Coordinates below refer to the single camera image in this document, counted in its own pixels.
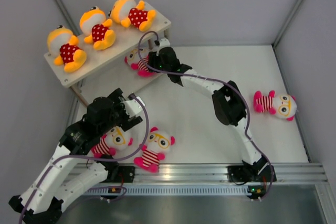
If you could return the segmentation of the pink striped plush corner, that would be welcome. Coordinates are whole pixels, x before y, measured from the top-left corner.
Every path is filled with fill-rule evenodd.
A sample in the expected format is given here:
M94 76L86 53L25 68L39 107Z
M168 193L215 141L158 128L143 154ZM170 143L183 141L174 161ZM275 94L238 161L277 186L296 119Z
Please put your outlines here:
M134 48L128 56L124 58L124 62L135 70L139 77L149 78L155 75L155 72L151 72L148 67L143 63L148 63L149 60L149 48L140 47L138 50Z

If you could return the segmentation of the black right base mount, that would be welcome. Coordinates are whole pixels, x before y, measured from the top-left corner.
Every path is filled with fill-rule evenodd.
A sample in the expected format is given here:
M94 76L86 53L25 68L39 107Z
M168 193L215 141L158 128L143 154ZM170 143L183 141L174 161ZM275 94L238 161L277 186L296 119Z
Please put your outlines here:
M269 165L264 168L243 165L228 166L228 178L232 183L250 183L250 182L275 182L277 180L275 174L271 174Z

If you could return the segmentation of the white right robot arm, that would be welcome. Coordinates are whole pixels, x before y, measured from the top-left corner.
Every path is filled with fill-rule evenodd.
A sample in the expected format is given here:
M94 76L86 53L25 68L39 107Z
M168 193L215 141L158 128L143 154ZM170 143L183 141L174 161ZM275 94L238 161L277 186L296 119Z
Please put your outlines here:
M230 166L231 182L264 182L276 180L269 158L258 148L249 130L250 109L233 81L224 82L198 74L191 66L180 63L172 47L149 52L148 68L166 74L184 88L192 89L212 100L216 118L234 130L240 147L242 164Z

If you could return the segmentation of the aluminium mounting rail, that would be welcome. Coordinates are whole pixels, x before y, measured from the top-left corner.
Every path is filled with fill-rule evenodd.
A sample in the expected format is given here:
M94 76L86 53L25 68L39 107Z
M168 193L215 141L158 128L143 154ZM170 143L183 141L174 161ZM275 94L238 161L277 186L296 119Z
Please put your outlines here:
M162 164L158 173L136 168L130 176L138 184L227 183L228 167L228 164ZM321 164L275 163L273 167L280 184L324 184L328 181Z

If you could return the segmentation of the yellow plush toy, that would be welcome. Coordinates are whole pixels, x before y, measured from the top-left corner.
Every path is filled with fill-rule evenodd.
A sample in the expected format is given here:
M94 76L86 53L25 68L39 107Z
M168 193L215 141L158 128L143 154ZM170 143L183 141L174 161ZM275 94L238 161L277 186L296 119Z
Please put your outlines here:
M111 47L116 40L116 34L111 29L112 23L112 19L107 18L100 8L91 7L79 21L84 43L93 45L94 50L105 50Z
M145 1L140 0L117 0L108 16L117 24L128 28L131 25L139 31L148 31L155 18L156 10L145 10Z

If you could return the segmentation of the pink striped plush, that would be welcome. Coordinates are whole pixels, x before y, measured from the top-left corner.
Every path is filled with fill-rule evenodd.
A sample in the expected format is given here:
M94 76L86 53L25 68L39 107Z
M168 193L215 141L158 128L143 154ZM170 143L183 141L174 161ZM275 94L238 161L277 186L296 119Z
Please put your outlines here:
M88 155L95 158L101 158L102 155L114 156L116 152L123 151L132 143L131 133L116 126L100 138L99 143L90 150Z
M142 154L134 159L134 164L150 173L159 171L160 161L163 161L171 147L175 144L175 137L165 131L152 127L142 146Z
M269 113L280 119L292 121L297 111L296 99L289 94L276 94L271 90L268 95L256 91L253 97L254 110L258 113Z

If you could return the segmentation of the yellow plush red dotted shirt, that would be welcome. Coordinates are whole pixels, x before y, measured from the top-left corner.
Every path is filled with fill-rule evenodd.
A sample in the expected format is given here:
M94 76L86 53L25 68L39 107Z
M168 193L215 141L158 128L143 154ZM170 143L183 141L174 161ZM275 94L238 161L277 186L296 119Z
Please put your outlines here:
M77 71L87 60L87 53L78 46L79 40L73 32L63 25L51 31L47 37L47 46L54 57L56 66L64 66L64 72Z

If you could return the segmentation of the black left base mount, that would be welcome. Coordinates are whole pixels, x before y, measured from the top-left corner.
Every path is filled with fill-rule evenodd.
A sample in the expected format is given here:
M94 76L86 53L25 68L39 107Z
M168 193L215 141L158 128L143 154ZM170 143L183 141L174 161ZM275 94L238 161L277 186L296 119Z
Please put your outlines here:
M118 166L114 167L111 171L108 172L107 179L104 180L104 183L133 183L135 177L135 167L134 166Z

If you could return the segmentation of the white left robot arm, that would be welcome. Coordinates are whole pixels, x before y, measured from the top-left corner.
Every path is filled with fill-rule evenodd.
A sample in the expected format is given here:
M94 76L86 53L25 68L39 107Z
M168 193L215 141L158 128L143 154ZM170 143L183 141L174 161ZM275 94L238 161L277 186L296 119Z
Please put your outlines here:
M94 99L82 119L66 128L33 184L9 200L11 208L20 214L18 222L56 223L90 188L105 180L116 180L121 158L106 154L94 158L88 153L115 126L127 131L142 122L139 114L145 111L140 97L131 94L125 99L121 89Z

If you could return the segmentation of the white two-tier shelf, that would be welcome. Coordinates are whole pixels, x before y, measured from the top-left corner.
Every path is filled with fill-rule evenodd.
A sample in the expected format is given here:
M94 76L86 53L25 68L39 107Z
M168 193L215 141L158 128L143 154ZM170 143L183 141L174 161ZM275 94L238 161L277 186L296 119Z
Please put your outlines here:
M145 2L145 10L154 9ZM156 18L148 31L141 32L136 27L125 28L113 21L111 29L116 34L114 44L105 50L94 50L93 45L83 41L83 33L77 36L78 46L87 53L87 60L77 71L64 72L64 66L56 66L54 57L48 52L44 55L54 74L65 88L70 88L77 99L88 106L95 98L107 96L113 90L120 88L128 96L135 93L152 80L159 77L155 73L152 77L139 77L137 72L124 62L130 52L140 47L153 51L156 34L166 34L171 22L160 12L156 11Z

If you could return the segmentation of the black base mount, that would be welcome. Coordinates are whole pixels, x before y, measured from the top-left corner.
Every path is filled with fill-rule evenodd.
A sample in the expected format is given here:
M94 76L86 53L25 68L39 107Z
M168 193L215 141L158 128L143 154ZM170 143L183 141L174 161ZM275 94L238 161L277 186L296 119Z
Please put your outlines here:
M118 166L114 167L111 171L108 172L107 179L104 180L104 183L133 183L135 177L135 167L134 166Z
M250 183L250 182L275 182L277 180L275 174L271 174L269 165L264 168L243 165L228 166L228 178L232 183Z

